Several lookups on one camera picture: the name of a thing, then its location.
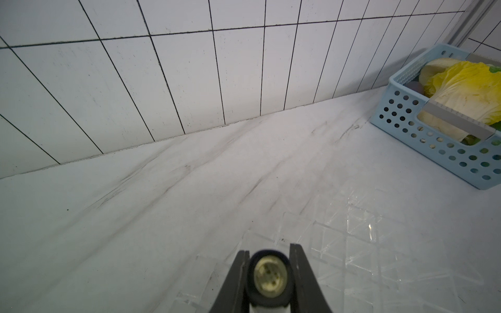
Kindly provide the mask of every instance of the basket handle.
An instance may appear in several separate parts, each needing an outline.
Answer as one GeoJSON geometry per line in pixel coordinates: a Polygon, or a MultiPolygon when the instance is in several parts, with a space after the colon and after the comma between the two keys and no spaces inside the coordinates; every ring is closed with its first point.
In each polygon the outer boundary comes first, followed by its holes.
{"type": "Polygon", "coordinates": [[[489,138],[496,132],[496,129],[493,127],[474,120],[471,117],[461,114],[431,99],[428,100],[422,109],[481,140],[489,138]]]}

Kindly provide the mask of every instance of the blue plastic basket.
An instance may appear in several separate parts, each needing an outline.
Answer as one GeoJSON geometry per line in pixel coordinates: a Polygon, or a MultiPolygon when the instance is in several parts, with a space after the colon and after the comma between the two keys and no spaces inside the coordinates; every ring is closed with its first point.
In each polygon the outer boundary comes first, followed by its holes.
{"type": "Polygon", "coordinates": [[[435,45],[419,55],[390,77],[371,123],[471,185],[486,190],[501,183],[501,132],[495,131],[473,146],[463,145],[419,121],[417,114],[430,99],[404,86],[432,60],[444,57],[465,60],[468,55],[445,44],[435,45]]]}

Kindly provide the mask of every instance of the white marble countertop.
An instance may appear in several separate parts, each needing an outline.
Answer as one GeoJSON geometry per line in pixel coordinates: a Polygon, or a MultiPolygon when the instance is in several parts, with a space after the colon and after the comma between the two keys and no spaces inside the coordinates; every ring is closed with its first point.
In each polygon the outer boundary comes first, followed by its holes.
{"type": "Polygon", "coordinates": [[[0,311],[166,312],[197,254],[225,258],[248,229],[345,182],[384,186],[404,220],[443,240],[501,307],[497,186],[480,191],[368,122],[383,89],[0,180],[0,311]]]}

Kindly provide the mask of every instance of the wall tile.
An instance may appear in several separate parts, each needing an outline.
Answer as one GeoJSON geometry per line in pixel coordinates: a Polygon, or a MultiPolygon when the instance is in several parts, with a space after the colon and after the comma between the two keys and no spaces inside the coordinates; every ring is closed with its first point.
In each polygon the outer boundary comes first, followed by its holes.
{"type": "Polygon", "coordinates": [[[363,20],[339,79],[334,97],[356,93],[391,18],[363,20]]]}
{"type": "Polygon", "coordinates": [[[388,79],[403,66],[405,60],[414,48],[415,42],[419,40],[426,27],[430,23],[433,15],[411,16],[405,26],[402,35],[398,39],[388,60],[386,61],[374,87],[380,87],[388,84],[388,79]]]}
{"type": "Polygon", "coordinates": [[[150,38],[103,43],[153,138],[184,134],[150,38]]]}
{"type": "Polygon", "coordinates": [[[337,23],[314,102],[333,97],[360,22],[361,20],[337,23]]]}
{"type": "Polygon", "coordinates": [[[298,26],[286,109],[313,102],[335,25],[336,22],[298,26]]]}
{"type": "Polygon", "coordinates": [[[372,88],[372,85],[376,81],[376,78],[383,67],[383,64],[388,59],[390,52],[395,46],[408,20],[409,17],[397,17],[391,19],[390,25],[383,36],[381,44],[376,50],[376,54],[372,58],[371,64],[369,65],[357,92],[372,88]]]}
{"type": "Polygon", "coordinates": [[[226,123],[259,116],[263,29],[214,32],[226,123]]]}
{"type": "Polygon", "coordinates": [[[453,31],[454,27],[456,26],[457,22],[459,21],[462,15],[463,12],[458,12],[454,14],[454,17],[450,21],[449,25],[447,25],[443,33],[440,35],[436,43],[445,43],[445,44],[447,43],[447,41],[449,40],[450,32],[453,31]]]}
{"type": "Polygon", "coordinates": [[[148,35],[136,0],[80,0],[100,38],[148,35]]]}
{"type": "Polygon", "coordinates": [[[101,154],[11,50],[0,50],[0,114],[60,163],[101,154]]]}
{"type": "Polygon", "coordinates": [[[478,46],[480,46],[480,43],[473,41],[471,39],[466,39],[460,48],[470,53],[473,53],[478,48],[478,46]]]}
{"type": "Polygon", "coordinates": [[[296,25],[266,27],[261,115],[284,109],[296,25]]]}
{"type": "Polygon", "coordinates": [[[365,18],[390,17],[397,10],[400,0],[370,0],[365,18]]]}
{"type": "Polygon", "coordinates": [[[483,42],[494,28],[499,24],[501,16],[501,1],[494,3],[489,12],[485,14],[483,19],[478,23],[477,27],[468,36],[476,41],[483,42]]]}
{"type": "Polygon", "coordinates": [[[152,35],[210,30],[207,0],[139,0],[152,35]]]}
{"type": "Polygon", "coordinates": [[[299,22],[336,21],[342,0],[303,0],[299,22]]]}
{"type": "Polygon", "coordinates": [[[361,19],[364,16],[365,8],[369,0],[344,1],[339,13],[340,20],[361,19]]]}
{"type": "Polygon", "coordinates": [[[459,11],[463,3],[464,0],[443,0],[443,3],[437,13],[459,11]]]}
{"type": "Polygon", "coordinates": [[[416,8],[419,0],[401,0],[398,4],[395,16],[410,15],[416,8]]]}
{"type": "Polygon", "coordinates": [[[0,178],[57,163],[0,116],[0,178]]]}
{"type": "Polygon", "coordinates": [[[212,32],[153,41],[185,132],[224,125],[212,32]]]}
{"type": "Polygon", "coordinates": [[[483,43],[488,46],[501,50],[501,22],[492,31],[492,33],[483,41],[483,43]]]}
{"type": "Polygon", "coordinates": [[[297,23],[300,4],[301,0],[267,0],[266,25],[297,23]]]}
{"type": "Polygon", "coordinates": [[[5,0],[0,36],[11,46],[96,39],[78,1],[5,0]]]}
{"type": "Polygon", "coordinates": [[[152,141],[100,42],[15,52],[104,153],[152,141]]]}
{"type": "Polygon", "coordinates": [[[437,42],[438,38],[440,38],[445,28],[449,25],[454,15],[456,15],[456,13],[443,13],[434,15],[431,19],[430,24],[424,31],[419,41],[416,43],[416,46],[405,61],[404,65],[414,60],[426,49],[432,47],[437,42]]]}
{"type": "Polygon", "coordinates": [[[501,51],[481,44],[477,50],[475,50],[475,54],[479,56],[501,62],[501,51]]]}
{"type": "Polygon", "coordinates": [[[437,12],[444,0],[419,0],[412,14],[428,14],[437,12]]]}
{"type": "Polygon", "coordinates": [[[210,12],[215,30],[265,25],[265,0],[212,0],[210,12]]]}

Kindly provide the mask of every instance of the backsplash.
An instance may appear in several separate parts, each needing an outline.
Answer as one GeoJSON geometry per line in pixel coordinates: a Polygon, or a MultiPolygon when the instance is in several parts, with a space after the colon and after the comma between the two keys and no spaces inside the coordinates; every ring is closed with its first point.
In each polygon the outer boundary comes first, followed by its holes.
{"type": "Polygon", "coordinates": [[[501,62],[501,1],[496,1],[461,48],[501,62]]]}
{"type": "Polygon", "coordinates": [[[470,3],[3,1],[0,178],[384,86],[470,3]]]}

